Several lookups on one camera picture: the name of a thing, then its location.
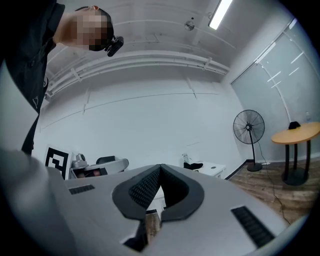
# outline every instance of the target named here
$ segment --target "white table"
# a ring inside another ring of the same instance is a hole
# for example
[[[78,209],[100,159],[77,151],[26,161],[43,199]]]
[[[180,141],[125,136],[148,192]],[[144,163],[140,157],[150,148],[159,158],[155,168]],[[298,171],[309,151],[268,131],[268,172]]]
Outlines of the white table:
[[[219,179],[224,178],[224,172],[226,171],[226,166],[222,164],[215,164],[212,162],[198,161],[196,163],[202,163],[203,166],[198,170],[199,174],[214,176]],[[147,211],[156,210],[159,218],[161,219],[161,213],[165,210],[166,202],[165,195],[162,187],[160,186],[158,192],[156,193],[153,201],[151,202]]]

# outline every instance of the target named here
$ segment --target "white ceiling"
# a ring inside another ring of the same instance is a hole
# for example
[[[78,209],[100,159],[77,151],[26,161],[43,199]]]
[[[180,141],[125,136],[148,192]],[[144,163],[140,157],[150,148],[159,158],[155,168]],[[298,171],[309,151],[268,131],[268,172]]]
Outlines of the white ceiling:
[[[66,12],[98,5],[111,15],[114,33],[124,37],[116,53],[162,50],[212,58],[230,67],[270,14],[267,0],[233,0],[217,30],[208,27],[219,0],[58,0]],[[195,29],[185,30],[193,21]],[[48,55],[47,76],[55,82],[72,67],[105,57],[105,51],[83,51],[58,44]]]

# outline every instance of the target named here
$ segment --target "person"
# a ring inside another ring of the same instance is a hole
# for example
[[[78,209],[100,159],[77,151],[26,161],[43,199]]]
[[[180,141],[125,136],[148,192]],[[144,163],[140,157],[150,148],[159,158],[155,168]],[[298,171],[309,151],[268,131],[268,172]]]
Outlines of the person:
[[[19,5],[13,14],[19,26],[9,27],[3,33],[7,35],[4,59],[16,86],[38,114],[48,87],[47,56],[56,44],[101,51],[114,36],[110,15],[96,5],[65,12],[65,6],[56,0],[44,0]],[[29,155],[38,118],[22,146],[22,151]]]

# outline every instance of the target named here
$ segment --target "black table leg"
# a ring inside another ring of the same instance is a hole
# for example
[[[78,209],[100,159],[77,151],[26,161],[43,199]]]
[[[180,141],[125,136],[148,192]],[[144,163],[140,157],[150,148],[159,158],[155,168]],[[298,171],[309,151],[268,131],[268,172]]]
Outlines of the black table leg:
[[[288,179],[289,172],[289,145],[285,145],[285,169],[283,174],[283,179],[286,181]]]
[[[294,162],[293,162],[293,169],[297,169],[297,158],[298,158],[298,144],[294,144]]]
[[[308,140],[306,142],[306,161],[305,161],[305,170],[304,170],[304,178],[308,178],[309,165],[310,165],[310,155],[311,155],[311,141]]]

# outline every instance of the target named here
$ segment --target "standing fan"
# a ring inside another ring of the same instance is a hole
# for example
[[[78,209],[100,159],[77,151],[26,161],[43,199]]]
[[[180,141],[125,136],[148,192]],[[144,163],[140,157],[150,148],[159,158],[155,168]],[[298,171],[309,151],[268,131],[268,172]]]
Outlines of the standing fan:
[[[239,141],[252,145],[253,163],[246,168],[250,172],[262,169],[262,164],[256,162],[254,143],[258,142],[265,132],[265,122],[262,116],[254,110],[240,112],[233,122],[234,135]]]

